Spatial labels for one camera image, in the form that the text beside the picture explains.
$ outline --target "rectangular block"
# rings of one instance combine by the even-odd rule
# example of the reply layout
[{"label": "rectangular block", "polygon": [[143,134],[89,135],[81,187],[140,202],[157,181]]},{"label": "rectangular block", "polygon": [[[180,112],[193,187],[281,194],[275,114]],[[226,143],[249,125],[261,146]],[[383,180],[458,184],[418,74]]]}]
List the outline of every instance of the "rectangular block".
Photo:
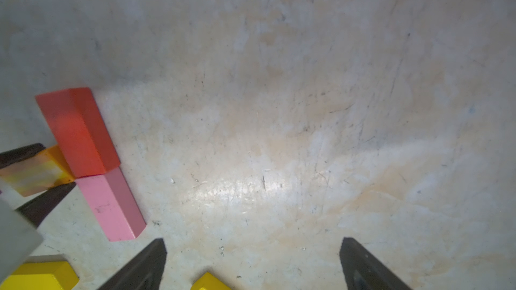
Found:
[{"label": "rectangular block", "polygon": [[75,177],[102,175],[120,165],[88,87],[35,97]]},{"label": "rectangular block", "polygon": [[24,263],[0,285],[0,290],[71,290],[78,282],[66,261]]},{"label": "rectangular block", "polygon": [[75,180],[58,145],[0,169],[0,177],[24,197]]},{"label": "rectangular block", "polygon": [[120,168],[75,182],[108,240],[133,240],[145,229],[144,217]]}]

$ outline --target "stain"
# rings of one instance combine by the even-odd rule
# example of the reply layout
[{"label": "stain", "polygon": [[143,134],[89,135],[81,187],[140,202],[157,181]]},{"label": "stain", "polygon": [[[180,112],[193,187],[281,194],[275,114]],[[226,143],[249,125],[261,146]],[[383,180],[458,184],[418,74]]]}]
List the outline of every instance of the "stain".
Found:
[{"label": "stain", "polygon": [[473,269],[481,265],[493,266],[501,262],[506,262],[509,265],[516,263],[516,259],[509,259],[505,255],[502,255],[500,253],[487,253],[485,255],[476,255],[472,258],[468,258],[462,261],[460,265],[467,269]]},{"label": "stain", "polygon": [[280,0],[284,5],[291,6],[294,0]]},{"label": "stain", "polygon": [[[443,157],[416,158],[404,165],[390,165],[378,174],[352,202],[345,204],[349,211],[391,213],[399,202],[405,202],[407,193],[419,183],[427,172],[438,170]],[[329,213],[339,214],[343,208],[334,208]]]},{"label": "stain", "polygon": [[445,68],[442,59],[433,58],[421,63],[421,74],[402,76],[410,88],[412,96],[412,112],[429,112],[435,107],[435,91],[442,89],[451,93],[445,85]]},{"label": "stain", "polygon": [[276,36],[283,36],[285,38],[295,37],[299,34],[299,29],[292,27],[288,23],[272,24],[270,28]]},{"label": "stain", "polygon": [[99,213],[99,214],[104,213],[104,212],[108,209],[108,207],[109,207],[110,205],[111,205],[111,204],[109,204],[109,203],[108,203],[108,204],[106,204],[106,205],[100,205],[100,206],[98,206],[98,207],[96,207],[96,208],[95,208],[95,211],[96,211],[97,213]]},{"label": "stain", "polygon": [[[477,17],[482,11],[479,7],[488,6],[491,0],[423,0],[423,2],[429,4],[419,12],[414,28],[419,34],[437,36],[438,32],[446,29],[449,23],[460,23]],[[455,40],[458,47],[469,46],[467,37],[457,36]]]},{"label": "stain", "polygon": [[446,274],[455,266],[453,260],[435,251],[428,254],[420,252],[413,258],[406,259],[407,266],[419,271],[418,273],[409,272],[411,277],[409,286],[413,289],[426,285],[426,283],[420,279]]},{"label": "stain", "polygon": [[250,153],[254,156],[254,157],[260,157],[261,156],[261,148],[258,144],[254,144],[251,146],[251,150],[250,150]]},{"label": "stain", "polygon": [[[24,0],[6,0],[4,3],[4,9],[9,11],[10,7],[23,1]],[[7,54],[9,54],[11,37],[22,32],[23,30],[24,27],[14,23],[10,19],[9,14],[2,14],[2,16],[0,16],[0,37],[2,38],[2,47]]]},{"label": "stain", "polygon": [[283,75],[283,70],[280,67],[267,65],[265,69],[267,70],[267,73],[273,78]]},{"label": "stain", "polygon": [[266,32],[260,35],[260,42],[264,42],[267,46],[273,45],[275,40],[276,35],[272,32]]}]

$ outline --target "white floor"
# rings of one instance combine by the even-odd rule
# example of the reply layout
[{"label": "white floor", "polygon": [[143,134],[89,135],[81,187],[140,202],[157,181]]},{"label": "white floor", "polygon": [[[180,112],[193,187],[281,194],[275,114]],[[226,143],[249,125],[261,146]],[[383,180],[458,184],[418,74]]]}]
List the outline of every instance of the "white floor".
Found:
[{"label": "white floor", "polygon": [[344,236],[412,288],[516,287],[515,0],[0,8],[0,149],[55,143],[34,95],[89,86],[148,223],[108,242],[76,188],[34,253],[76,289],[156,237],[161,289],[345,289]]}]

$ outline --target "red block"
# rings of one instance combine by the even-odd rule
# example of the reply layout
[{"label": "red block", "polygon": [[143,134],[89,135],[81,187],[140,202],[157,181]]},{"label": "red block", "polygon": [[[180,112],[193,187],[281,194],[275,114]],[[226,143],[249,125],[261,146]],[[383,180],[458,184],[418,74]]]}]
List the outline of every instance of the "red block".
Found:
[{"label": "red block", "polygon": [[40,94],[35,100],[75,177],[102,175],[120,165],[88,87]]}]

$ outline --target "wooden block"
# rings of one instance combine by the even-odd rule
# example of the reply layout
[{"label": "wooden block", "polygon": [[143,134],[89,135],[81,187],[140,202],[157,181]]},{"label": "wooden block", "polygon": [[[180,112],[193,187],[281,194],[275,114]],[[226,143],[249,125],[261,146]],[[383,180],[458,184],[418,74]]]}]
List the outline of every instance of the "wooden block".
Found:
[{"label": "wooden block", "polygon": [[35,97],[75,177],[102,175],[120,165],[88,87]]},{"label": "wooden block", "polygon": [[0,290],[71,290],[78,282],[66,261],[25,263],[0,285]]},{"label": "wooden block", "polygon": [[58,145],[34,157],[0,169],[0,177],[26,197],[49,188],[71,183],[75,177]]},{"label": "wooden block", "polygon": [[75,182],[108,240],[133,240],[145,229],[144,218],[120,168]]},{"label": "wooden block", "polygon": [[215,278],[209,272],[206,272],[199,280],[197,280],[190,290],[231,290],[228,286]]}]

